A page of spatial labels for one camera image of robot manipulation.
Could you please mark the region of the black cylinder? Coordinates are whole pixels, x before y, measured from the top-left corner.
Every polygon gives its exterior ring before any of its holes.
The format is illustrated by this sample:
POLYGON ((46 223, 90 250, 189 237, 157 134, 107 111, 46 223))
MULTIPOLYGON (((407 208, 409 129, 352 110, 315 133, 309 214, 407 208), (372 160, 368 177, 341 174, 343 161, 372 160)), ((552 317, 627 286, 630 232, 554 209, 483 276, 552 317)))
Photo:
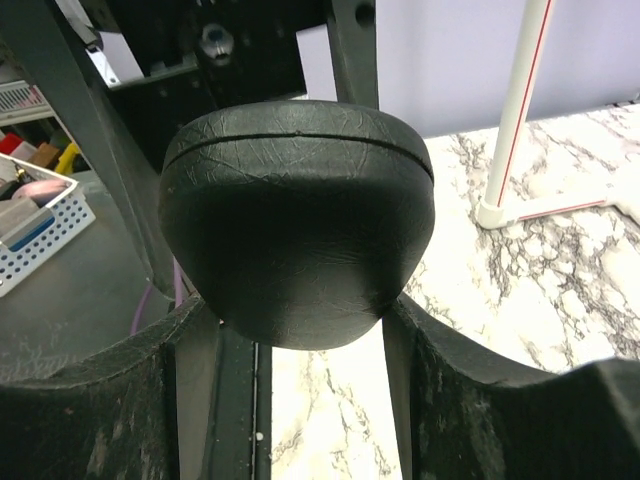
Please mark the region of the black cylinder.
POLYGON ((212 312, 270 346, 325 350, 399 297, 435 223, 421 135, 376 109, 260 102, 185 125, 165 155, 159 222, 212 312))

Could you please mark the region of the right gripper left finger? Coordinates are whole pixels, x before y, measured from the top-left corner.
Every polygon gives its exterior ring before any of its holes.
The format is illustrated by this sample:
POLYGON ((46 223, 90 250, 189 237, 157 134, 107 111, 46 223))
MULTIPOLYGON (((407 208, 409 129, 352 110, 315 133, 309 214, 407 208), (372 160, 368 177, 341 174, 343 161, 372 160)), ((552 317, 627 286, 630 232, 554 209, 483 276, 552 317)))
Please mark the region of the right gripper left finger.
POLYGON ((200 478, 218 332, 193 295, 79 363, 3 385, 2 478, 200 478))

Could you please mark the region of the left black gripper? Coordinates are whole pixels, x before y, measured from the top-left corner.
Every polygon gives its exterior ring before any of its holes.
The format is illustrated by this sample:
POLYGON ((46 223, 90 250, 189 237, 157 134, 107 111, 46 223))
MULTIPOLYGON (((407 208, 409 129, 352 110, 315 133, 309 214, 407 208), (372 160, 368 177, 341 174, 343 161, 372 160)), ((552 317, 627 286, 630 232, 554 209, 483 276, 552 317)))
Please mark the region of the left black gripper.
POLYGON ((53 1, 4 1, 1 42, 111 194, 147 276, 167 297, 173 260, 157 217, 156 172, 180 128, 227 108, 304 99, 297 36, 326 22, 337 100, 379 107, 374 0, 80 7, 88 18, 68 22, 53 1), (123 37, 140 78, 105 84, 85 51, 101 50, 105 33, 123 37))

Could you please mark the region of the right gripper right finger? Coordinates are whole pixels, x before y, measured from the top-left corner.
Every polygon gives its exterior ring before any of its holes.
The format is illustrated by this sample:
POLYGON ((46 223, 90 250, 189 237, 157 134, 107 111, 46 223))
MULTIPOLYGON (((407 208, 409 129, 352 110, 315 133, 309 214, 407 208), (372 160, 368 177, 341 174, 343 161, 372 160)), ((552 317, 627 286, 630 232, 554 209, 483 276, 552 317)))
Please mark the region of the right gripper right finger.
POLYGON ((639 365, 563 374, 503 357, 401 296, 383 340, 406 479, 635 479, 639 365))

